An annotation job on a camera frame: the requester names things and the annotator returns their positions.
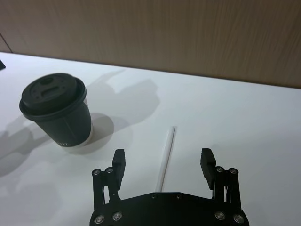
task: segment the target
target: white table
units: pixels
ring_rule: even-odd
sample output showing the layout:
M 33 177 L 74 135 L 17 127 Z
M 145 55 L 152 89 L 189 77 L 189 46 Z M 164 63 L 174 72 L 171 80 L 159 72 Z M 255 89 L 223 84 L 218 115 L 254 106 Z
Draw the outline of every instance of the white table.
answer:
M 0 225 L 88 225 L 91 171 L 126 150 L 122 199 L 153 192 L 170 126 L 165 192 L 211 198 L 199 161 L 239 170 L 242 209 L 253 226 L 299 225 L 301 90 L 117 66 L 0 53 Z M 75 152 L 19 111 L 24 87 L 64 72 L 87 86 L 94 140 Z

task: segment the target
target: wooden wall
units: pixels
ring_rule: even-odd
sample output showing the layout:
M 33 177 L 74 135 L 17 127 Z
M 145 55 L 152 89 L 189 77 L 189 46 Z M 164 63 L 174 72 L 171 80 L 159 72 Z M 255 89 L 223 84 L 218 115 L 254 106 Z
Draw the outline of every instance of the wooden wall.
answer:
M 0 35 L 0 52 L 10 53 L 8 46 L 5 43 L 4 39 L 1 37 L 1 35 Z
M 301 88 L 300 0 L 0 0 L 0 33 L 14 53 Z

